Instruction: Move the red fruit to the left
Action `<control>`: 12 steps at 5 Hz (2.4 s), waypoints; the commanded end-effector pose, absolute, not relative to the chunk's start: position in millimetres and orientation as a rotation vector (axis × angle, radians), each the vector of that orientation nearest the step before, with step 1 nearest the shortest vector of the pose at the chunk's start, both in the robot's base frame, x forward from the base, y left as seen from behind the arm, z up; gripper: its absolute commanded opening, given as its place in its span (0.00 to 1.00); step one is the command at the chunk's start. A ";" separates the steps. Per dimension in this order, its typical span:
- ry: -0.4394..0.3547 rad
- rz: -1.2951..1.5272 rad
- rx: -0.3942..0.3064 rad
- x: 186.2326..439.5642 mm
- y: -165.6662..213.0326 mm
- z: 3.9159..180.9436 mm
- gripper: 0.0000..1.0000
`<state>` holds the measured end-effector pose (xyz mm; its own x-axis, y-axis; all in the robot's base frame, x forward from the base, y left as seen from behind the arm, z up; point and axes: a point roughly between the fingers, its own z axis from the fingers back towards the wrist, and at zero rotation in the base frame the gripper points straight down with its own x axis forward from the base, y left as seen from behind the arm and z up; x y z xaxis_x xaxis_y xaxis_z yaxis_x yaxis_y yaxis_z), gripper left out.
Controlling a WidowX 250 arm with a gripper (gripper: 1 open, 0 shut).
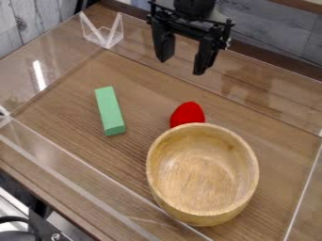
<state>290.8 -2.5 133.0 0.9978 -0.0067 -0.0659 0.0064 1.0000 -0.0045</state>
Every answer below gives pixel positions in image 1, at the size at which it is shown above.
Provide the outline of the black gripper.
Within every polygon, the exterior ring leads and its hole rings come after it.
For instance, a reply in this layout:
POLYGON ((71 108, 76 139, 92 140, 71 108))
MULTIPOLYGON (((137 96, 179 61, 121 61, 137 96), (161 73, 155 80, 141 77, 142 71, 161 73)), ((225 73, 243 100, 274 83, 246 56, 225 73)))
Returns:
POLYGON ((193 72, 195 75, 205 74, 219 50, 226 49, 231 41, 230 32, 235 22, 217 9, 218 1, 149 0, 157 57, 165 62, 175 54, 174 32, 199 40, 193 72))

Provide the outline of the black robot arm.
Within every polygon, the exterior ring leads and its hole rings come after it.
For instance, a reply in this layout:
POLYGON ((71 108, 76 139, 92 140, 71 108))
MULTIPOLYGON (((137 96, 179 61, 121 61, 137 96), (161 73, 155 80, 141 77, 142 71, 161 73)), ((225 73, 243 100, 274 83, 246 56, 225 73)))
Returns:
POLYGON ((230 46, 234 21, 215 9, 217 0, 150 0, 149 4, 147 23, 159 61, 175 55, 177 35, 182 35, 199 43, 193 73, 205 74, 219 51, 230 46))

